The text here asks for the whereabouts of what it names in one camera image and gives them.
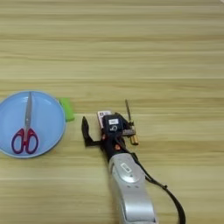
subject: black cable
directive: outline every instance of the black cable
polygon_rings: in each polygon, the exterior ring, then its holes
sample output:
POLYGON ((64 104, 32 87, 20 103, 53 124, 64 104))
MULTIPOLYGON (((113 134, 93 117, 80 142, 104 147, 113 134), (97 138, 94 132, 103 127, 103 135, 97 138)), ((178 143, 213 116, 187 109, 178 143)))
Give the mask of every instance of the black cable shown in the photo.
POLYGON ((185 210, 184 208, 181 206, 180 202, 178 201, 178 199, 168 190, 167 185, 162 185, 161 183, 159 183, 158 181, 156 181, 145 169, 144 167, 141 165, 141 163, 139 162, 137 155, 135 153, 131 153, 129 150, 127 150, 126 146, 124 143, 120 142, 117 138, 117 136, 115 137, 115 141, 117 144, 120 145, 120 147, 126 152, 129 153, 133 159, 135 160, 135 162, 142 168, 142 170, 145 173, 145 178, 147 181, 149 181, 150 183, 152 183, 153 185, 159 186, 161 187, 166 193, 168 193, 168 195, 171 197, 173 203, 175 204, 177 210, 178 210, 178 223, 179 224, 186 224, 186 214, 185 214, 185 210))

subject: white sticker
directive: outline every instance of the white sticker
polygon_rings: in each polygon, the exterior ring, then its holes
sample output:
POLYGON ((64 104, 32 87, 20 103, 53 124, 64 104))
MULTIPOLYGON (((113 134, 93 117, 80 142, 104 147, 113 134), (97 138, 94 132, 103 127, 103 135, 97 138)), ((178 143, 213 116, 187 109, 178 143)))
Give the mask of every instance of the white sticker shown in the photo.
POLYGON ((112 125, 112 124, 118 124, 118 119, 111 119, 111 120, 108 120, 108 123, 109 125, 112 125))
POLYGON ((100 126, 103 129, 102 118, 104 116, 111 115, 111 111, 109 111, 109 110, 98 111, 97 115, 98 115, 98 120, 99 120, 100 126))
POLYGON ((121 164, 121 167, 122 167, 127 173, 132 172, 132 170, 131 170, 125 163, 122 163, 122 164, 121 164))

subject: scissor blade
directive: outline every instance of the scissor blade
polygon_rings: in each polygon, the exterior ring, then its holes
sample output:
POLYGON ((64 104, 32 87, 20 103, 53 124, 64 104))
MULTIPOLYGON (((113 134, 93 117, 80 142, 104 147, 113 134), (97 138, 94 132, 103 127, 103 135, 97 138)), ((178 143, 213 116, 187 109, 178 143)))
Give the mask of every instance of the scissor blade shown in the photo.
POLYGON ((27 129, 31 127, 31 122, 32 122, 32 92, 29 92, 24 119, 24 124, 27 129))

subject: wood grain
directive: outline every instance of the wood grain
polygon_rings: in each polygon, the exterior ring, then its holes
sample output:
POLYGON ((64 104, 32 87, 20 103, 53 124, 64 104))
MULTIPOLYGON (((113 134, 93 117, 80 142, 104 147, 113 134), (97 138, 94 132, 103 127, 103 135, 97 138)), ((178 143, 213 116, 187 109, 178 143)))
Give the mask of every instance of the wood grain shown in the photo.
MULTIPOLYGON (((106 162, 85 149, 81 118, 126 116, 131 148, 183 203, 187 223, 224 220, 224 4, 219 0, 0 0, 0 100, 70 97, 75 121, 49 153, 0 155, 0 223, 118 223, 106 162)), ((147 185, 161 224, 174 205, 147 185)))

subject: red scissors handle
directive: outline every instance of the red scissors handle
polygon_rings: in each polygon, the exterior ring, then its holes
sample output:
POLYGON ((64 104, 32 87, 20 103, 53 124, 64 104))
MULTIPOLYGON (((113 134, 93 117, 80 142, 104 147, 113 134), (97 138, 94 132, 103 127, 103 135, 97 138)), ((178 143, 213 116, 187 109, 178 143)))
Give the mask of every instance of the red scissors handle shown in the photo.
POLYGON ((38 136, 36 135, 35 131, 33 129, 29 129, 27 132, 27 139, 25 141, 25 130, 24 129, 20 129, 16 135, 12 138, 11 141, 11 148, 12 150, 16 153, 16 154, 20 154, 24 151, 24 147, 25 147, 25 151, 28 154, 33 154, 37 148, 39 147, 39 139, 38 136), (21 138, 21 146, 20 148, 16 148, 15 147, 15 141, 17 140, 17 138, 21 138), (32 137, 35 138, 35 146, 33 149, 30 149, 30 141, 32 139, 32 137))
POLYGON ((16 135, 12 138, 11 141, 11 148, 12 150, 16 153, 16 154, 20 154, 23 152, 24 150, 24 140, 25 140, 25 130, 24 129, 20 129, 16 135), (21 138, 21 146, 20 149, 16 149, 15 148, 15 141, 17 140, 17 138, 21 138))
POLYGON ((36 133, 33 129, 29 129, 28 132, 27 132, 27 142, 25 143, 25 151, 28 154, 33 154, 37 150, 38 147, 39 147, 38 136, 36 135, 36 133), (35 138, 36 144, 35 144, 33 149, 30 149, 30 141, 31 141, 32 137, 35 138))

